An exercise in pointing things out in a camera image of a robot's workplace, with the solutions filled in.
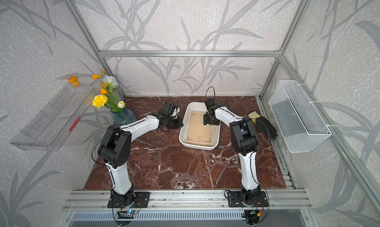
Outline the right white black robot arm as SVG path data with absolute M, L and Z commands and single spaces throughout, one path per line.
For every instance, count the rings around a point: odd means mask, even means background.
M 224 123 L 230 128 L 231 144 L 239 156 L 241 166 L 241 199 L 246 205 L 252 205 L 261 196 L 261 187 L 256 172 L 256 152 L 259 138 L 254 122 L 230 111 L 226 106 L 217 104 L 214 98 L 205 100 L 206 114 L 204 125 Z

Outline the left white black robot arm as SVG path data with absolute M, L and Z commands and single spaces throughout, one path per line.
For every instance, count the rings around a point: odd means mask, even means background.
M 178 114 L 176 116 L 164 116 L 160 113 L 151 113 L 128 125 L 110 126 L 98 148 L 98 155 L 104 160 L 110 172 L 112 190 L 120 195 L 126 195 L 132 190 L 133 185 L 129 180 L 127 161 L 134 140 L 162 127 L 175 130 L 182 126 L 183 118 Z

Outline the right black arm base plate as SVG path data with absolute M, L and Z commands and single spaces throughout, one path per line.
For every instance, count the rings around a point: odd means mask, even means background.
M 253 193 L 245 193 L 243 191 L 226 190 L 225 198 L 229 207 L 268 207 L 268 197 L 265 191 L 259 194 L 257 191 Z

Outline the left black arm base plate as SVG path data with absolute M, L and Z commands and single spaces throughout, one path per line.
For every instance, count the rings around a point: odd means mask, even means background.
M 130 191 L 124 195 L 116 193 L 111 190 L 111 196 L 107 207 L 113 209 L 121 209 L 122 207 L 128 208 L 147 208 L 149 202 L 150 192 L 143 191 Z

